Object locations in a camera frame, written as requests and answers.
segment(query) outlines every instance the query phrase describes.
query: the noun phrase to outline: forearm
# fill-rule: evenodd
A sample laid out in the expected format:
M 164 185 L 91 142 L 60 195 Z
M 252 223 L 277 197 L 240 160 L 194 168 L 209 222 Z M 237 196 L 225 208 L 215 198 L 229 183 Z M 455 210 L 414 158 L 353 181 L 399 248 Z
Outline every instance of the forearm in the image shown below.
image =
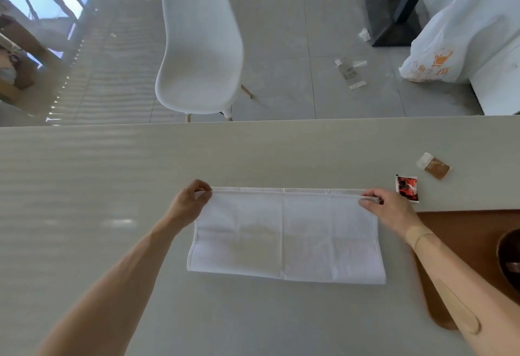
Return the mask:
M 414 246 L 444 304 L 475 352 L 481 356 L 515 354 L 520 349 L 520 307 L 473 271 L 434 234 L 419 237 Z
M 55 326 L 39 355 L 124 354 L 178 232 L 158 222 Z

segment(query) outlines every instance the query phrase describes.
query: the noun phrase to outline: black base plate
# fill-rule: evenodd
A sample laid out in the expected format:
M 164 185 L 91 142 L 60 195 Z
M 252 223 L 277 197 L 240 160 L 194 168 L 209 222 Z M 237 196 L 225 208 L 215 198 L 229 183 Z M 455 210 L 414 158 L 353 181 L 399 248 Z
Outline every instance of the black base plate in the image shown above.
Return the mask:
M 364 0 L 372 46 L 410 46 L 421 32 L 415 10 L 405 23 L 394 22 L 399 0 Z

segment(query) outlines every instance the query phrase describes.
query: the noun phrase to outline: white towel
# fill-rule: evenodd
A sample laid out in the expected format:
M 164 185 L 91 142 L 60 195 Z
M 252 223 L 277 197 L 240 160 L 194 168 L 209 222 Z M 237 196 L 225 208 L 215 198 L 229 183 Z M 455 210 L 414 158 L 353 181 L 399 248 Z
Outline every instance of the white towel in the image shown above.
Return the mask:
M 340 189 L 214 188 L 189 271 L 384 284 L 378 219 Z

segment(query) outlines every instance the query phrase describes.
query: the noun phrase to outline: white plastic chair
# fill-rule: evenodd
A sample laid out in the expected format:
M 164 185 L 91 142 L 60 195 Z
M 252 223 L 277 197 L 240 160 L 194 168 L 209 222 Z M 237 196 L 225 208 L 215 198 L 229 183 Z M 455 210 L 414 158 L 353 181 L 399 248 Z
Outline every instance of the white plastic chair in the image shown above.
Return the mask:
M 229 0 L 162 0 L 166 50 L 155 94 L 166 108 L 231 119 L 244 61 Z M 253 95 L 241 88 L 251 98 Z

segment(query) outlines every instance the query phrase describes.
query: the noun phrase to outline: black metal stand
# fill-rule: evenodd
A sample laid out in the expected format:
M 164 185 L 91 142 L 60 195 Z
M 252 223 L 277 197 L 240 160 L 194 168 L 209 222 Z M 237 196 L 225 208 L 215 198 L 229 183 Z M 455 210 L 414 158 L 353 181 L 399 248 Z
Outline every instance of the black metal stand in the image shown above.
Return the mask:
M 372 46 L 410 46 L 421 32 L 419 0 L 364 0 Z

